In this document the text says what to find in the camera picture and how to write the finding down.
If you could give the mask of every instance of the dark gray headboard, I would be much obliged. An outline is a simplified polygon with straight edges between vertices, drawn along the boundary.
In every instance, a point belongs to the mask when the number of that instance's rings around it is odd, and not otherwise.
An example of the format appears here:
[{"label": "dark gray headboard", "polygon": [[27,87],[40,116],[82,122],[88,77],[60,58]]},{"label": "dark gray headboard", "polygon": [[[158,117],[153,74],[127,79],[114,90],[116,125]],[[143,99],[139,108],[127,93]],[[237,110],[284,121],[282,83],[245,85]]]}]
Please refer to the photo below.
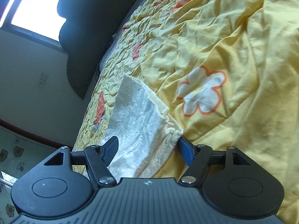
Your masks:
[{"label": "dark gray headboard", "polygon": [[112,38],[135,0],[59,0],[57,12],[66,18],[59,34],[68,53],[67,75],[74,91],[83,99]]}]

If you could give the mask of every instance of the window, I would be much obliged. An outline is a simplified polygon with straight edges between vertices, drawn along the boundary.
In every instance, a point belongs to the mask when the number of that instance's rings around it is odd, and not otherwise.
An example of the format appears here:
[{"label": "window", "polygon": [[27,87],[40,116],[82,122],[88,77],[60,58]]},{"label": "window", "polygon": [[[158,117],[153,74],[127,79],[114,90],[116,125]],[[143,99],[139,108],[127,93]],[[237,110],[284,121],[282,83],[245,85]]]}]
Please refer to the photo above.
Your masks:
[{"label": "window", "polygon": [[62,50],[59,31],[65,23],[57,13],[59,0],[10,0],[0,20],[6,31]]}]

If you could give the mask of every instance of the white towel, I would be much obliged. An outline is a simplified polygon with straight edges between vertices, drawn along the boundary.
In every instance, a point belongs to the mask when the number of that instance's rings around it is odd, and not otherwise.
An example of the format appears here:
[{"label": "white towel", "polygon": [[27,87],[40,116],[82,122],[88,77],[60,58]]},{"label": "white towel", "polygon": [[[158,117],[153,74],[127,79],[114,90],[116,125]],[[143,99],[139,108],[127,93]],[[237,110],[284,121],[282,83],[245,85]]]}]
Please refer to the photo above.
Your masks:
[{"label": "white towel", "polygon": [[118,137],[119,149],[108,167],[117,181],[121,177],[150,178],[165,163],[183,134],[168,110],[146,84],[124,76],[100,143]]}]

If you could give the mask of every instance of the yellow bedspread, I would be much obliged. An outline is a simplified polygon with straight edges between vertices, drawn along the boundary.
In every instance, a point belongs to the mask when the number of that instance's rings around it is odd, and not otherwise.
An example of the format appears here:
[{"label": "yellow bedspread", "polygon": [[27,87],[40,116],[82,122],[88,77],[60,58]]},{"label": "yellow bedspread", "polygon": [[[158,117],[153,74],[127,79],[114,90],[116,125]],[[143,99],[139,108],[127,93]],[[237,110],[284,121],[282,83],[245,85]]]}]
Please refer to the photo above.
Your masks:
[{"label": "yellow bedspread", "polygon": [[[299,0],[148,0],[124,26],[74,150],[99,143],[122,75],[132,75],[192,143],[234,145],[274,175],[285,189],[279,216],[297,224],[298,27]],[[184,168],[175,150],[155,177],[179,178]]]}]

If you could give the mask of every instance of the white flower print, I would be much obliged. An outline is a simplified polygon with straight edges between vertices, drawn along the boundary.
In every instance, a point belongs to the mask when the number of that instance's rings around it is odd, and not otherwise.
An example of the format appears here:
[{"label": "white flower print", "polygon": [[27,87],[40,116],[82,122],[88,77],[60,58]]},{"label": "white flower print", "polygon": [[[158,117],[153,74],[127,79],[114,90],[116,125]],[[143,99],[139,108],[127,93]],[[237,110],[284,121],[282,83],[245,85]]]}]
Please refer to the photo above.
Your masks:
[{"label": "white flower print", "polygon": [[197,110],[203,115],[209,115],[221,103],[221,95],[217,89],[226,82],[223,71],[208,72],[205,66],[192,70],[185,81],[178,87],[177,97],[184,100],[183,112],[190,117]]}]

